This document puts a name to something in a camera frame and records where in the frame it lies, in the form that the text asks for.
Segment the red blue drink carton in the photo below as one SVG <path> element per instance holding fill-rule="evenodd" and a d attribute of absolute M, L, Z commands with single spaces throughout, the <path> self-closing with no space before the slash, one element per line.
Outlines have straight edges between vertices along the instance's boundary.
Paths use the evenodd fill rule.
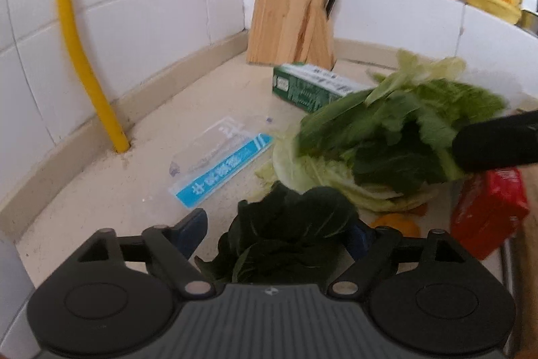
<path fill-rule="evenodd" d="M 463 183 L 451 215 L 451 236 L 471 256 L 485 260 L 520 228 L 529 213 L 520 170 L 475 174 Z"/>

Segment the dark green leafy vegetable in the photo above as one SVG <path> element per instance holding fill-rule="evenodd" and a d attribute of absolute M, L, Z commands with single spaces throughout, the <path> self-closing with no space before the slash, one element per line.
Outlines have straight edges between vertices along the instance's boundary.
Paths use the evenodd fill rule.
<path fill-rule="evenodd" d="M 300 194 L 277 182 L 260 201 L 238 203 L 213 260 L 194 261 L 214 282 L 325 286 L 357 220 L 355 205 L 337 189 Z"/>

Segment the blue white plastic wrapper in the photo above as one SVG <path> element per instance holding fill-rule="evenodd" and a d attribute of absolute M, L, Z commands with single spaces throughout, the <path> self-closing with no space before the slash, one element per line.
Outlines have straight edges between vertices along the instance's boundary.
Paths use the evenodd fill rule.
<path fill-rule="evenodd" d="M 193 209 L 274 144 L 271 117 L 224 117 L 173 156 L 168 192 Z"/>

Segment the light green cabbage leaves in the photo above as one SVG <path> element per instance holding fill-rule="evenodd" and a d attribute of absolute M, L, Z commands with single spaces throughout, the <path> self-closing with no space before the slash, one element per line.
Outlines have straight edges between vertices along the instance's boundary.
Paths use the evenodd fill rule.
<path fill-rule="evenodd" d="M 502 115 L 506 99 L 462 82 L 461 58 L 422 62 L 400 50 L 397 64 L 388 76 L 371 76 L 375 87 L 321 107 L 278 136 L 257 177 L 300 193 L 338 189 L 373 212 L 415 209 L 439 185 L 463 179 L 453 140 L 464 127 Z"/>

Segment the orange peel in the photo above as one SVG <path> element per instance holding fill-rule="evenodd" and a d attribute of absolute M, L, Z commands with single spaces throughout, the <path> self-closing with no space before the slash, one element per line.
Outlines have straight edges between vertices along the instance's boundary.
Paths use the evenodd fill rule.
<path fill-rule="evenodd" d="M 369 226 L 372 229 L 378 227 L 390 227 L 400 231 L 404 237 L 421 237 L 421 229 L 419 228 L 419 225 L 410 217 L 410 215 L 402 213 L 389 213 L 379 216 L 372 221 Z"/>

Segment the steel bowl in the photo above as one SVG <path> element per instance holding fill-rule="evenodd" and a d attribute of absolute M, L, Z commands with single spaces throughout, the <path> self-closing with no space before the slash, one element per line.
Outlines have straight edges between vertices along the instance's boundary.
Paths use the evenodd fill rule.
<path fill-rule="evenodd" d="M 528 34 L 538 36 L 538 14 L 530 10 L 522 10 L 522 15 L 517 26 Z"/>

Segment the green white box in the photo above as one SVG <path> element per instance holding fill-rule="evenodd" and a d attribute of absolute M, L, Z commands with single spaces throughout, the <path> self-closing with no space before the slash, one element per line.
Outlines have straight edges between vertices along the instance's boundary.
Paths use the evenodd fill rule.
<path fill-rule="evenodd" d="M 367 89 L 368 85 L 322 67 L 284 64 L 273 68 L 273 94 L 307 113 L 314 113 L 350 93 Z"/>

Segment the wooden cutting board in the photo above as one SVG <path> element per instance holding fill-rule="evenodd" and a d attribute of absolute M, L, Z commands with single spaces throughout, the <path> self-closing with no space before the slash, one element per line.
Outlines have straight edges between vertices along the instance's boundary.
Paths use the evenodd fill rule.
<path fill-rule="evenodd" d="M 537 358 L 537 166 L 520 171 L 530 213 L 511 240 L 518 312 L 513 358 Z"/>

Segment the wooden knife block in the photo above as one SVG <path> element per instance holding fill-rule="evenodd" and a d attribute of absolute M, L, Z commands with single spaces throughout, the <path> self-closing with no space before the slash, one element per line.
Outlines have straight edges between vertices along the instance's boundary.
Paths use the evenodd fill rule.
<path fill-rule="evenodd" d="M 246 60 L 279 66 L 305 63 L 330 70 L 336 62 L 328 0 L 255 0 Z"/>

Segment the yellow pipe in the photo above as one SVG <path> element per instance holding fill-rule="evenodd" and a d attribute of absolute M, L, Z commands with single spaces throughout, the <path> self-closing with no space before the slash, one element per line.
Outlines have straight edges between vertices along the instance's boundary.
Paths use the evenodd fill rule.
<path fill-rule="evenodd" d="M 130 147 L 128 138 L 87 59 L 78 32 L 73 0 L 55 0 L 55 2 L 62 36 L 78 80 L 87 93 L 113 148 L 117 153 L 125 153 Z"/>

